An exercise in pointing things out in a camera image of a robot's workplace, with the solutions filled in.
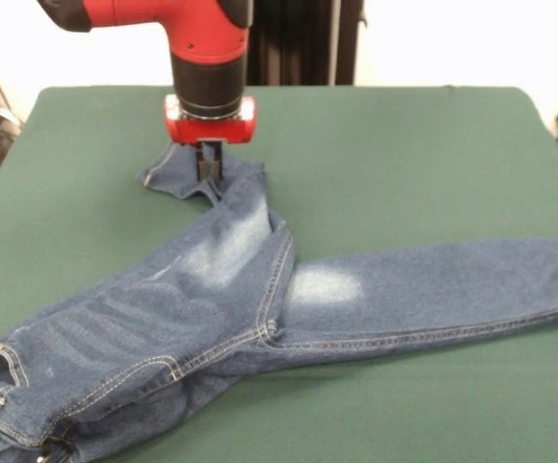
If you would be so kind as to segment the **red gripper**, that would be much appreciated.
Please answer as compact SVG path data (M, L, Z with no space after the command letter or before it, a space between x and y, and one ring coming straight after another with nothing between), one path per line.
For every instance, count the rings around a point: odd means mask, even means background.
M252 96L244 96L234 116L226 119L205 120L187 115L181 108L176 95L164 99L164 116L170 138L178 144L195 145L198 180L210 173L216 181L223 176L223 143L245 144L254 134L257 119L256 102ZM205 143L210 141L213 158L208 164Z

